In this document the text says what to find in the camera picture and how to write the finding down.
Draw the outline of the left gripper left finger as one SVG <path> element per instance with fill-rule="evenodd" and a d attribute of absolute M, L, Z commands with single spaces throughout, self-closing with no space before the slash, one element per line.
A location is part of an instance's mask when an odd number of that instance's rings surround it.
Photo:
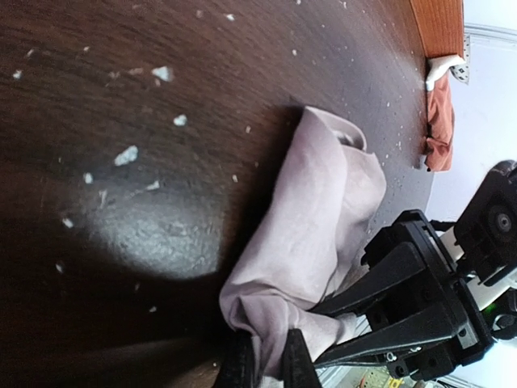
<path fill-rule="evenodd" d="M 216 377 L 216 387 L 255 387 L 255 355 L 251 335 L 236 331 Z"/>

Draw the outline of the mauve underwear white waistband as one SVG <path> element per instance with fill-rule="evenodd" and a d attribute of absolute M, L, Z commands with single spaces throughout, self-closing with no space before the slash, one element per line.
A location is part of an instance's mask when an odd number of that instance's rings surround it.
<path fill-rule="evenodd" d="M 306 107 L 271 204 L 219 297 L 227 324 L 250 334 L 256 376 L 280 375 L 291 329 L 302 332 L 312 359 L 353 337 L 353 314 L 331 318 L 313 308 L 343 288 L 385 190 L 363 132 Z"/>

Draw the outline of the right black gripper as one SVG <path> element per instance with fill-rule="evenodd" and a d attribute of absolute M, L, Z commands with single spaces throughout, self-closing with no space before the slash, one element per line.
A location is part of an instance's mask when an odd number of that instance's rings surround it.
<path fill-rule="evenodd" d="M 338 317 L 366 306 L 372 331 L 328 349 L 316 366 L 386 365 L 395 377 L 431 380 L 490 349 L 468 277 L 421 211 L 405 211 L 382 229 L 363 262 L 368 273 L 310 312 Z"/>

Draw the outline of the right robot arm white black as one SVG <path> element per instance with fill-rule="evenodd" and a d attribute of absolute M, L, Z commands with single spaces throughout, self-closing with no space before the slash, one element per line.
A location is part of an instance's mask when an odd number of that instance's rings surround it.
<path fill-rule="evenodd" d="M 364 249 L 368 272 L 313 308 L 363 315 L 370 332 L 324 351 L 315 366 L 384 366 L 395 378 L 433 380 L 481 360 L 499 332 L 484 315 L 516 269 L 516 164 L 489 170 L 460 218 L 407 210 Z"/>

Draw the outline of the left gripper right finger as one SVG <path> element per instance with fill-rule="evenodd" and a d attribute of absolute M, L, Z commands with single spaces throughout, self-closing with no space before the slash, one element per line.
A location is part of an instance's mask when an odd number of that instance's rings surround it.
<path fill-rule="evenodd" d="M 319 387 L 319 379 L 300 329 L 288 331 L 281 358 L 281 370 L 284 387 Z"/>

